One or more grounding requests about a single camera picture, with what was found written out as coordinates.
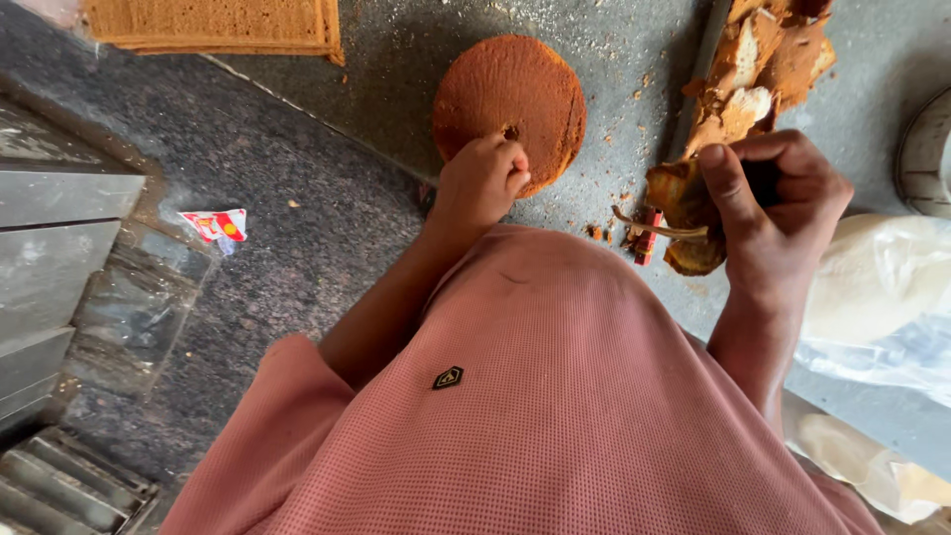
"candy wrapper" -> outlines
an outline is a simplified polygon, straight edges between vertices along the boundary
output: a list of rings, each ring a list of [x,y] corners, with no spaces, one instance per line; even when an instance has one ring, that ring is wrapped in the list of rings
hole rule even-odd
[[[206,242],[218,241],[218,246],[224,254],[231,254],[235,250],[234,242],[243,242],[244,208],[229,211],[180,211],[179,215],[185,218],[191,226],[198,230]]]

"black logo patch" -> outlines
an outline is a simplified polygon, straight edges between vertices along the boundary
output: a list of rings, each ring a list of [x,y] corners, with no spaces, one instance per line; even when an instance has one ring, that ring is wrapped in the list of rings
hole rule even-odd
[[[433,381],[433,390],[455,386],[458,385],[460,381],[462,381],[462,368],[453,366],[436,377],[436,380]]]

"waffle knit shirt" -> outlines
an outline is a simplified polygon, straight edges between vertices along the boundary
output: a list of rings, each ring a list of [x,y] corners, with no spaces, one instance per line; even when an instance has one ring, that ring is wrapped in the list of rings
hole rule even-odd
[[[161,533],[880,531],[616,254],[498,226],[359,394],[275,343]]]

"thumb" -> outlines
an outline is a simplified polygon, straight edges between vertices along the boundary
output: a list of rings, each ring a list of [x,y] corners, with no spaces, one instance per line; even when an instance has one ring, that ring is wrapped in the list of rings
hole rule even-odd
[[[709,145],[700,151],[698,161],[710,198],[720,210],[727,231],[752,225],[764,216],[733,149],[726,145]]]
[[[505,191],[514,199],[530,180],[532,180],[532,174],[528,171],[516,171],[506,180]]]

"brown cake crust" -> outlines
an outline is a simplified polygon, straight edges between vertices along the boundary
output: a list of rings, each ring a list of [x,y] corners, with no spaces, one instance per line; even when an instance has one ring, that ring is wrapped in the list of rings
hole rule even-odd
[[[581,84],[554,50],[525,35],[485,39],[462,52],[436,93],[433,138],[450,161],[477,137],[503,132],[525,148],[532,180],[519,198],[554,182],[585,137]]]

